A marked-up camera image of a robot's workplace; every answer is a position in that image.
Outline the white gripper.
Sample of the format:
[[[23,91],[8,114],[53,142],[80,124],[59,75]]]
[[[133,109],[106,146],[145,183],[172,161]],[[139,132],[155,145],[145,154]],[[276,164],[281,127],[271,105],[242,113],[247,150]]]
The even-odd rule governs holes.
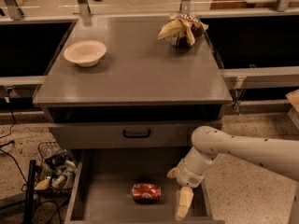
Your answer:
[[[191,207],[193,191],[196,189],[201,182],[204,180],[203,175],[198,175],[190,171],[184,160],[181,160],[176,168],[172,168],[166,175],[170,179],[176,179],[177,182],[182,186],[177,191],[177,205],[175,212],[175,220],[183,220]]]

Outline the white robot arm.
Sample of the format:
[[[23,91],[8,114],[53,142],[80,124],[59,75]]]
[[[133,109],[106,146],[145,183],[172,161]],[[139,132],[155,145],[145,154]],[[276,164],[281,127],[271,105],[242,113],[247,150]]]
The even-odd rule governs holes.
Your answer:
[[[274,173],[299,181],[299,142],[294,140],[236,136],[210,126],[200,126],[192,132],[192,147],[168,178],[180,184],[175,219],[183,220],[190,209],[193,189],[205,178],[221,154],[229,154]]]

